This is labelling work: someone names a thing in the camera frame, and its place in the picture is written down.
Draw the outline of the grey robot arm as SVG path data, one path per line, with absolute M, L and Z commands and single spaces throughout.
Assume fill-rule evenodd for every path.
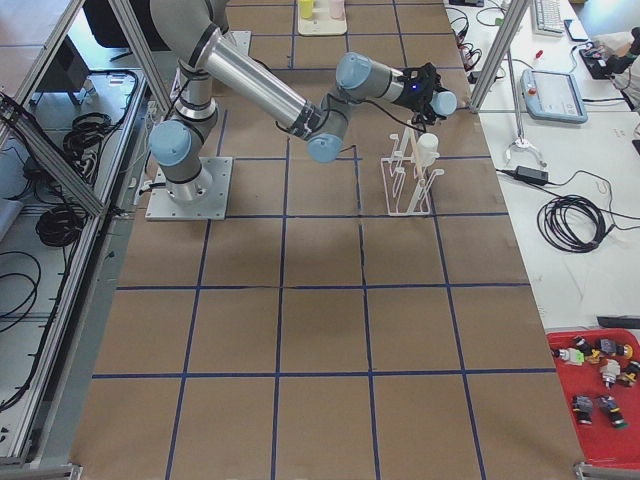
M 150 14 L 188 72 L 212 77 L 258 106 L 280 130 L 304 140 L 309 156 L 320 163 L 339 156 L 357 104 L 382 99 L 404 107 L 419 132 L 457 108 L 433 64 L 397 70 L 357 52 L 340 59 L 334 87 L 316 106 L 227 38 L 225 2 L 153 1 Z

